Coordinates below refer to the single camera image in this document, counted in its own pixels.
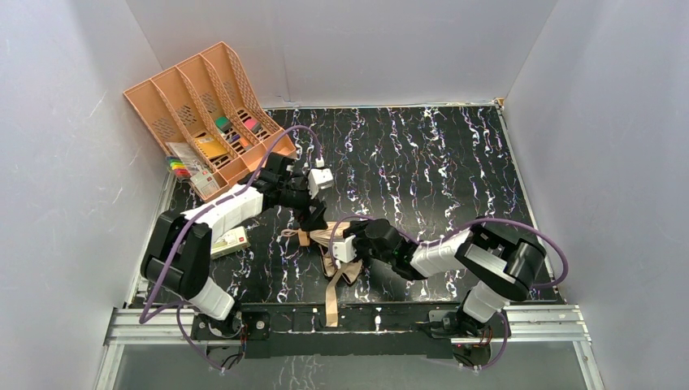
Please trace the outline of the beige folding umbrella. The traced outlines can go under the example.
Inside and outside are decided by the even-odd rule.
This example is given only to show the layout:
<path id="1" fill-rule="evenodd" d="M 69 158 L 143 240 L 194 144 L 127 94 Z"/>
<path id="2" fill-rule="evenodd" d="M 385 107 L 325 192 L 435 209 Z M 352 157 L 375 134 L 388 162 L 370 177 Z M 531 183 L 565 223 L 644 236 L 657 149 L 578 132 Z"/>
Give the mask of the beige folding umbrella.
<path id="1" fill-rule="evenodd" d="M 296 236 L 300 246 L 316 245 L 320 251 L 323 274 L 329 280 L 325 288 L 325 327 L 330 329 L 338 327 L 340 320 L 336 285 L 340 280 L 343 280 L 347 285 L 352 285 L 362 272 L 362 262 L 341 263 L 331 257 L 329 248 L 331 234 L 334 232 L 335 239 L 342 239 L 343 232 L 349 227 L 350 222 L 343 222 L 337 228 L 335 225 L 335 222 L 327 222 L 327 228 L 322 230 L 305 232 L 301 229 L 284 229 L 280 233 L 282 237 Z"/>

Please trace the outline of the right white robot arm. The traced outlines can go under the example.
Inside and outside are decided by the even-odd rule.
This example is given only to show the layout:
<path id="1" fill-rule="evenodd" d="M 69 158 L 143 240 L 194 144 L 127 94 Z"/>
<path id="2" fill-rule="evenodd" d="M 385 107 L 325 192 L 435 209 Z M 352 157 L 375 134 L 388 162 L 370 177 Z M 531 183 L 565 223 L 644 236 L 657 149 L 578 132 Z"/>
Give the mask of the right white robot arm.
<path id="1" fill-rule="evenodd" d="M 331 242 L 339 263 L 374 259 L 385 262 L 405 280 L 425 280 L 447 271 L 467 270 L 479 282 L 453 314 L 432 314 L 436 331 L 477 334 L 494 314 L 513 301 L 525 301 L 546 258 L 534 239 L 535 229 L 507 219 L 476 219 L 436 242 L 416 242 L 386 219 L 352 222 Z"/>

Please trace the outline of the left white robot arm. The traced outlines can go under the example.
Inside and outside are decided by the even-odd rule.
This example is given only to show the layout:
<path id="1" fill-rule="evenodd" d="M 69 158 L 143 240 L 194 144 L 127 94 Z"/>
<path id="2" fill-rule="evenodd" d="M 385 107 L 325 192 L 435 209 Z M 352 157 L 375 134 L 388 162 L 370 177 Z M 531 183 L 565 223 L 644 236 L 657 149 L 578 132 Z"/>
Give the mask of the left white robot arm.
<path id="1" fill-rule="evenodd" d="M 207 317 L 226 321 L 238 310 L 237 300 L 210 276 L 212 245 L 246 219 L 276 206 L 292 210 L 304 232 L 327 227 L 326 204 L 319 191 L 334 183 L 332 171 L 319 159 L 314 168 L 294 171 L 295 161 L 270 153 L 226 193 L 196 209 L 168 210 L 159 215 L 141 262 L 141 277 L 196 306 Z"/>

